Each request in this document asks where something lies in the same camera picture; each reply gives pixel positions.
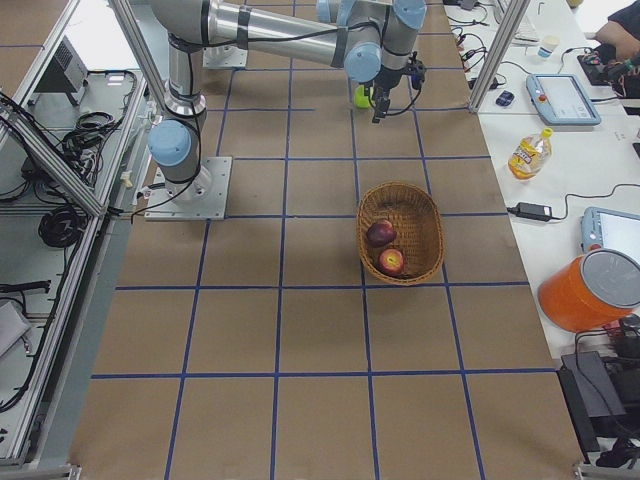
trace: red apple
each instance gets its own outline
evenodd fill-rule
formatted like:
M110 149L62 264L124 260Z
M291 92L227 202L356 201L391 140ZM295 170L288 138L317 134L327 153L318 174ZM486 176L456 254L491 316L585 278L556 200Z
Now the red apple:
M400 250L387 248L378 258L378 268L385 275L396 277L404 270L404 255Z
M378 220L367 230L367 243L372 247L383 247L396 239L396 231L389 220Z

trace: plastic bottle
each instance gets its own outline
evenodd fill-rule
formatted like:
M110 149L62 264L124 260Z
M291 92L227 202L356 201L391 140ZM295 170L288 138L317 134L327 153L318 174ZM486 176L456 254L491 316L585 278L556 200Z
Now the plastic bottle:
M509 170L518 180L527 180L540 171L551 156L553 130L545 128L540 133L524 137L509 158Z

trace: touchscreen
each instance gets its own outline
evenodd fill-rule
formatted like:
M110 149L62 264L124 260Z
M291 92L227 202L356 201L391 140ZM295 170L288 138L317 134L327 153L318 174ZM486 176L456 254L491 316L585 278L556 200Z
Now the touchscreen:
M591 118L589 109L570 77L538 77L553 113L559 119Z
M600 214L602 246L626 253L640 263L640 220Z

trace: orange bucket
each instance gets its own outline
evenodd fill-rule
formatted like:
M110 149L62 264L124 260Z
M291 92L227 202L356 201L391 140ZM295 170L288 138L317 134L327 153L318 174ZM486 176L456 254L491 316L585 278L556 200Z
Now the orange bucket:
M601 327L640 306L640 266L615 250L594 250L545 280L538 300L565 330Z

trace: metal mounting plate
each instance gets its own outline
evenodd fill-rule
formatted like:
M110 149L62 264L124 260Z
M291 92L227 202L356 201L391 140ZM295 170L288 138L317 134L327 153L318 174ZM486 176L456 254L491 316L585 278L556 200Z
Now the metal mounting plate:
M213 185L204 197L189 203L176 203L173 200L147 210L144 214L149 221L185 221L185 220L223 220L227 206L229 192L229 178L231 177L231 157L207 157L202 160L202 168L211 173ZM154 178L155 183L164 182L164 175L158 169ZM158 205L169 200L165 189L152 190L149 205Z
M227 46L224 55L216 55L217 48L207 48L204 51L202 66L210 70L228 70L232 68L244 69L247 66L247 50Z

